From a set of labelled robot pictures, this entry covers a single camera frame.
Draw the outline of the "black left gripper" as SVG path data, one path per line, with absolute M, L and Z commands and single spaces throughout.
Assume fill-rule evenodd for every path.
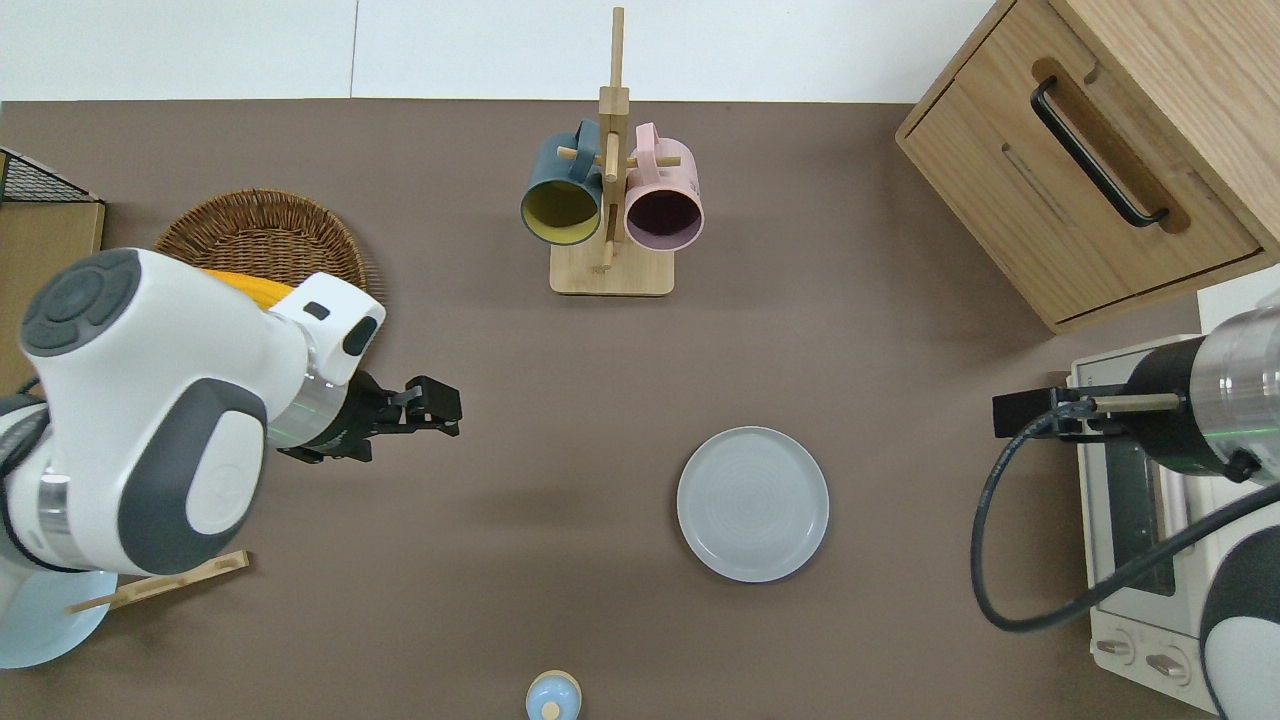
M 278 452 L 301 462 L 324 462 L 328 459 L 372 461 L 372 436 L 406 434 L 413 430 L 439 430 L 449 437 L 460 434 L 463 418 L 460 392 L 443 382 L 419 375 L 404 387 L 404 406 L 398 393 L 381 388 L 367 372 L 356 372 L 346 401 L 335 416 L 335 448 L 307 446 L 279 448 Z

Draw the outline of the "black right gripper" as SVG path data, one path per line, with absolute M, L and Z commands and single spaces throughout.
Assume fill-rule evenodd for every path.
M 1176 395 L 1174 409 L 1120 413 L 1121 436 L 1184 475 L 1263 478 L 1263 341 L 1166 338 L 1076 360 L 1071 386 L 1121 396 Z M 1061 389 L 993 397 L 993 436 L 1011 439 L 1061 404 Z

